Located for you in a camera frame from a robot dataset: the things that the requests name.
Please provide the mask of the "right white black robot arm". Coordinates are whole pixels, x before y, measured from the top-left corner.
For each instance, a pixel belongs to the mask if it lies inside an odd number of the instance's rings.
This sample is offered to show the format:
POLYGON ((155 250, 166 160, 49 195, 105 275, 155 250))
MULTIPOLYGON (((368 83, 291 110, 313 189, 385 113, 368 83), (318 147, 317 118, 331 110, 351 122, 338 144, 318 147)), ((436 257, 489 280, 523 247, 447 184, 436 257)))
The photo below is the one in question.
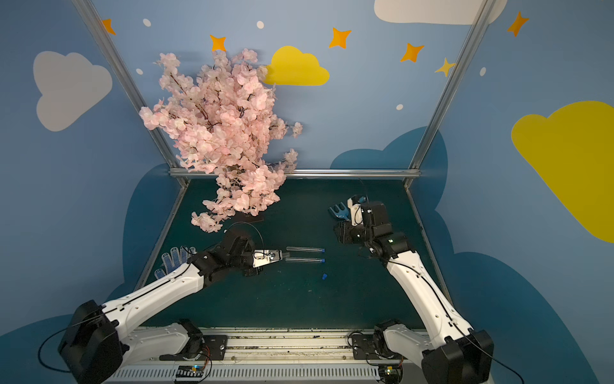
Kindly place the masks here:
POLYGON ((407 236, 393 229, 383 203, 349 198, 330 208, 338 223, 340 243, 361 243, 382 262, 420 316, 427 334, 397 321, 374 328, 371 346, 351 338, 352 347, 367 362, 374 358, 418 366, 428 383, 488 383, 494 342, 486 331, 475 331, 454 309, 426 270, 407 236))

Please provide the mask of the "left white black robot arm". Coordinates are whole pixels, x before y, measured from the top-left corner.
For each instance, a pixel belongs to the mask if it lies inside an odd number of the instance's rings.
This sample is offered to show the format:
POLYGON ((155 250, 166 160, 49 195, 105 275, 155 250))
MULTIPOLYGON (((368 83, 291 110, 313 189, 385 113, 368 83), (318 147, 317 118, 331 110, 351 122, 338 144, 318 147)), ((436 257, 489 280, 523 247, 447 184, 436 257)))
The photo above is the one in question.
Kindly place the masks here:
POLYGON ((138 327, 167 307, 221 281, 229 272, 257 273, 270 262, 240 231, 229 230, 222 241, 204 251, 182 248, 161 278, 104 304, 93 300, 75 310, 58 352, 79 383, 102 383, 131 363, 161 356, 198 360, 206 356, 202 332, 180 320, 158 331, 138 327))

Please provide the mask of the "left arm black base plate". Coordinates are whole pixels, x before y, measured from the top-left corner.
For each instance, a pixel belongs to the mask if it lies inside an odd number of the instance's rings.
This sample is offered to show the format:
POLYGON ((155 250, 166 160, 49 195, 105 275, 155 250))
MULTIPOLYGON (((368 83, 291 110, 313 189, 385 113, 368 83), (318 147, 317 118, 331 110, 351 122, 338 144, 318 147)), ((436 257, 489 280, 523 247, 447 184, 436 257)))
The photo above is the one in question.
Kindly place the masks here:
POLYGON ((174 355, 161 355, 160 361, 222 361, 228 343, 227 335, 204 335, 191 338, 185 347, 174 355))

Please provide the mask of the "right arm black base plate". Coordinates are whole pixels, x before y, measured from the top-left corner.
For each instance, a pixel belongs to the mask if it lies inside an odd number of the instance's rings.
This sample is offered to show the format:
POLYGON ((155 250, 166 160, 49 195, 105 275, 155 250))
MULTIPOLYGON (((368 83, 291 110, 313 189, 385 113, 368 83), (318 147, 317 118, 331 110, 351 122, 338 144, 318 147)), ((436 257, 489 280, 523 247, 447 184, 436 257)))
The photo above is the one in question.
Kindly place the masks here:
POLYGON ((381 358, 372 334, 363 334, 360 331, 351 332, 346 339, 355 360, 371 361, 381 358))

